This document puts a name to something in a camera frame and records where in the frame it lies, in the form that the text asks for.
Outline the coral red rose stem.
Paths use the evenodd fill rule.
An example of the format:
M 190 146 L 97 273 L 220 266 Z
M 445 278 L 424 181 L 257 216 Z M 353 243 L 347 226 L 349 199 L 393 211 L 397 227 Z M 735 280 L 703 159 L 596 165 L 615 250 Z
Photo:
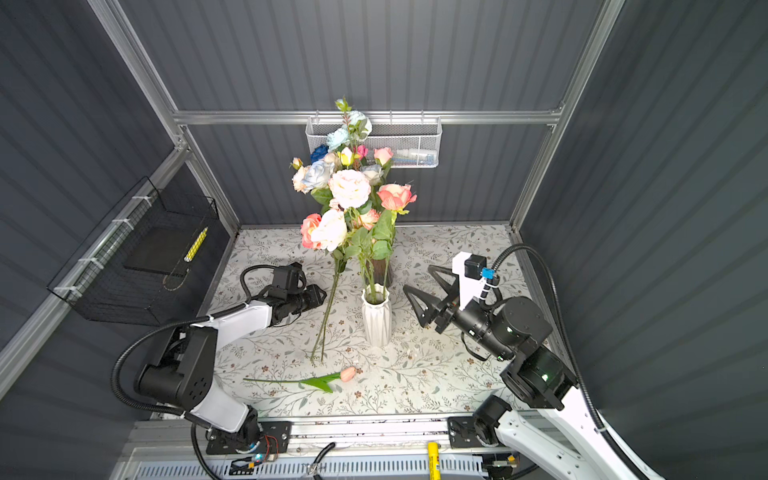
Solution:
M 302 246 L 311 250 L 322 249 L 322 243 L 312 239 L 313 232 L 319 227 L 322 221 L 320 214 L 313 213 L 308 215 L 302 222 L 300 232 L 302 236 Z

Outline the peach spray rose stem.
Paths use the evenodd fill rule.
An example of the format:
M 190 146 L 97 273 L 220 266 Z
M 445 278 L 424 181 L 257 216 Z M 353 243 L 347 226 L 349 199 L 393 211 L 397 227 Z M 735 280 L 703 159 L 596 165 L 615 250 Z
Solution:
M 374 228 L 376 223 L 380 219 L 380 212 L 376 209 L 371 208 L 366 213 L 361 214 L 356 219 L 356 226 L 358 228 L 365 228 L 366 230 L 370 231 Z

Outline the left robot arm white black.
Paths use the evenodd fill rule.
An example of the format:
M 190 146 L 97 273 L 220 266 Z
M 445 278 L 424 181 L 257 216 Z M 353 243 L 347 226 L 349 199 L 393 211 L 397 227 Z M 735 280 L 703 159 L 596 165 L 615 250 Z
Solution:
M 310 284 L 302 265 L 255 265 L 240 275 L 245 301 L 156 334 L 134 391 L 208 430 L 229 452 L 267 452 L 276 442 L 262 432 L 256 411 L 235 399 L 215 374 L 216 354 L 253 332 L 323 305 L 327 293 Z

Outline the pink glass vase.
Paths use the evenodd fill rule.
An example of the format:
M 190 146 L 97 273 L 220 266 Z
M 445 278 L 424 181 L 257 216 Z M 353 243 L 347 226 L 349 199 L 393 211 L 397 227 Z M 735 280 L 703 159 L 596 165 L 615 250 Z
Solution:
M 387 240 L 370 240 L 365 244 L 362 268 L 367 285 L 391 285 L 390 263 L 393 248 Z

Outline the floral patterned table mat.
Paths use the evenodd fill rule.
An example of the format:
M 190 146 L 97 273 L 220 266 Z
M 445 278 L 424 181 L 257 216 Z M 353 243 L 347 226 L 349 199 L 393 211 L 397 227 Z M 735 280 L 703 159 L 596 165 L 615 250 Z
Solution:
M 330 313 L 325 359 L 311 362 L 323 319 L 321 308 L 295 324 L 253 333 L 229 344 L 216 358 L 225 390 L 262 416 L 334 416 L 456 413 L 475 409 L 489 394 L 504 395 L 502 364 L 479 360 L 486 352 L 455 328 L 437 333 L 422 328 L 403 295 L 412 285 L 440 294 L 430 265 L 447 266 L 462 251 L 496 257 L 510 243 L 502 225 L 400 227 L 390 263 L 392 334 L 383 348 L 366 338 L 362 319 L 363 282 L 356 261 L 341 275 Z M 241 302 L 241 273 L 255 265 L 299 262 L 308 280 L 330 293 L 332 260 L 302 247 L 297 229 L 249 229 L 240 233 L 211 301 L 218 311 Z M 304 379 L 356 367 L 350 382 L 334 381 L 332 393 L 299 384 L 251 383 L 244 378 Z

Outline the pale blue white rose stem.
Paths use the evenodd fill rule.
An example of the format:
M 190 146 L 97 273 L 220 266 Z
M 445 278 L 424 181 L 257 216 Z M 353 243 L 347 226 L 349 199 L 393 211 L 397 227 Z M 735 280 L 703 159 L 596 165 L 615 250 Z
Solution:
M 323 207 L 328 207 L 332 198 L 328 184 L 335 169 L 334 163 L 324 160 L 314 162 L 305 168 L 304 176 L 298 182 L 300 190 L 303 193 L 309 193 Z

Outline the yellow marker in black basket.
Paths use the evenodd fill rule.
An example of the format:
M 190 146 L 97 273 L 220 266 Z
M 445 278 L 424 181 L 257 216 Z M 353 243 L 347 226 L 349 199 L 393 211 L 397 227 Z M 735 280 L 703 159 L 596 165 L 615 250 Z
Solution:
M 191 263 L 207 237 L 208 228 L 204 227 L 187 250 L 183 260 Z

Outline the cream white rose stem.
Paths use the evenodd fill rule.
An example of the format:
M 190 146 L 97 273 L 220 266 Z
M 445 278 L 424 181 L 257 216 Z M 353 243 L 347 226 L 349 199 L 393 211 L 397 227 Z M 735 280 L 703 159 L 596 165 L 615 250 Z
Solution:
M 345 254 L 343 245 L 348 233 L 345 214 L 338 209 L 329 209 L 321 217 L 317 228 L 310 235 L 310 239 L 317 243 L 322 250 L 328 253 L 332 260 L 332 285 L 327 297 L 323 319 L 320 325 L 317 339 L 311 353 L 311 362 L 322 363 L 325 359 L 325 342 L 332 305 L 335 299 L 340 275 L 345 268 Z

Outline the pink tulip stem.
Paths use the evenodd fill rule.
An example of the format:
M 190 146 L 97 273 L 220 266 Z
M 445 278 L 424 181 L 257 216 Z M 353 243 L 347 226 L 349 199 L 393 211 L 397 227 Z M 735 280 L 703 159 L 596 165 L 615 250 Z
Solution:
M 331 383 L 334 381 L 350 382 L 357 375 L 356 367 L 347 367 L 340 372 L 331 373 L 323 376 L 314 376 L 304 379 L 256 379 L 244 378 L 244 381 L 251 383 L 271 383 L 271 384 L 299 384 L 319 389 L 325 393 L 332 393 Z

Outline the deep pink rose stem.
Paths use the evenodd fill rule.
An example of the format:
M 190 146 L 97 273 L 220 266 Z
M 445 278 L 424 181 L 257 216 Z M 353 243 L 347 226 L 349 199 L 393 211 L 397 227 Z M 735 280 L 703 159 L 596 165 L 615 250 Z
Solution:
M 407 207 L 414 203 L 417 195 L 410 184 L 389 183 L 376 192 L 380 204 L 380 219 L 371 230 L 371 240 L 387 240 L 394 251 L 395 224 L 397 218 L 408 214 Z

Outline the pink carnation flower stem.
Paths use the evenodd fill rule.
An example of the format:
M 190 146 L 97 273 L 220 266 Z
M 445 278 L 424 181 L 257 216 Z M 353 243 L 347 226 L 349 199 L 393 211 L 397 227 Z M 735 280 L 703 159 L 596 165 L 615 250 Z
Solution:
M 356 258 L 360 264 L 361 277 L 365 288 L 374 290 L 374 285 L 365 283 L 365 275 L 362 268 L 362 257 L 365 244 L 371 240 L 371 230 L 358 228 L 356 219 L 366 213 L 373 206 L 373 187 L 369 177 L 361 171 L 360 159 L 355 158 L 356 152 L 344 148 L 335 153 L 337 170 L 331 176 L 328 186 L 332 193 L 329 209 L 338 209 L 344 212 L 347 223 L 347 237 L 343 245 L 345 263 Z

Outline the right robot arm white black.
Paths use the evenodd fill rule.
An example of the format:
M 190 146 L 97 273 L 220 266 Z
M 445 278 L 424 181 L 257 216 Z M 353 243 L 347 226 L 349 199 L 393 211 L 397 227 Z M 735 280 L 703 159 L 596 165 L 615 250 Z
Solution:
M 562 447 L 496 394 L 469 417 L 449 419 L 451 444 L 507 447 L 529 458 L 557 479 L 655 479 L 657 473 L 626 444 L 613 437 L 601 416 L 586 404 L 575 372 L 544 342 L 553 331 L 530 298 L 486 298 L 499 279 L 489 268 L 451 270 L 431 266 L 429 274 L 445 295 L 439 298 L 413 286 L 403 293 L 423 327 L 443 332 L 455 326 L 489 357 L 504 362 L 504 386 L 530 410 L 550 421 L 569 443 Z

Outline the white green peony stem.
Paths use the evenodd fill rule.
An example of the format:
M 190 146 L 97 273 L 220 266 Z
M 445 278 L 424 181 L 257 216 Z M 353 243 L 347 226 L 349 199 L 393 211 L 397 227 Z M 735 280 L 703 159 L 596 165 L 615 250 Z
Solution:
M 364 113 L 355 110 L 344 97 L 337 99 L 335 106 L 341 114 L 341 126 L 326 136 L 328 150 L 340 152 L 349 148 L 356 152 L 371 134 L 372 122 Z

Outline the bottle in white basket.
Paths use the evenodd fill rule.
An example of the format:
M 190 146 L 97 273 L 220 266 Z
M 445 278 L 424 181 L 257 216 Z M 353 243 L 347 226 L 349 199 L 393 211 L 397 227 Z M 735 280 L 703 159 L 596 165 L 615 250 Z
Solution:
M 434 168 L 438 164 L 438 152 L 430 149 L 401 149 L 393 156 L 393 166 L 398 168 Z

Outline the light pink rose stem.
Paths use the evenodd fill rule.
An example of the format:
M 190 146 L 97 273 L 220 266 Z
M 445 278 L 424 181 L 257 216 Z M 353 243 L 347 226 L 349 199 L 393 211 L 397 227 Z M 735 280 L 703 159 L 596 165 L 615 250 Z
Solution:
M 374 159 L 382 167 L 387 167 L 393 158 L 393 151 L 389 147 L 374 150 Z

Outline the white peony flower stem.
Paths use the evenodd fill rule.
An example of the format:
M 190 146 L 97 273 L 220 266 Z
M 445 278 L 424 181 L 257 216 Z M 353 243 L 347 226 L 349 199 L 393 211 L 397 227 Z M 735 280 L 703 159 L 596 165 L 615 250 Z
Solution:
M 294 157 L 290 166 L 295 170 L 292 177 L 292 185 L 295 191 L 300 193 L 307 193 L 309 187 L 304 183 L 304 179 L 308 173 L 309 168 L 305 166 L 302 160 L 298 157 Z

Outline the yellow tool at front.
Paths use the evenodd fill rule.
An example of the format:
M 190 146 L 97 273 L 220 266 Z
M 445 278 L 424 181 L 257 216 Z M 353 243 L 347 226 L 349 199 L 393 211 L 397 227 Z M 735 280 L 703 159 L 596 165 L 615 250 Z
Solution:
M 439 445 L 437 442 L 429 442 L 427 445 L 428 470 L 430 480 L 440 480 Z

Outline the white ribbed ceramic vase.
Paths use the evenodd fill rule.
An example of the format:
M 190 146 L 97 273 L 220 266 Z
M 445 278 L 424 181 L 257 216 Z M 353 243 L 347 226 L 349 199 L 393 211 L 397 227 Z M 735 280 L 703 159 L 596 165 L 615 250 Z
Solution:
M 362 319 L 367 341 L 374 347 L 389 344 L 392 334 L 392 310 L 389 291 L 381 284 L 366 287 L 361 295 Z

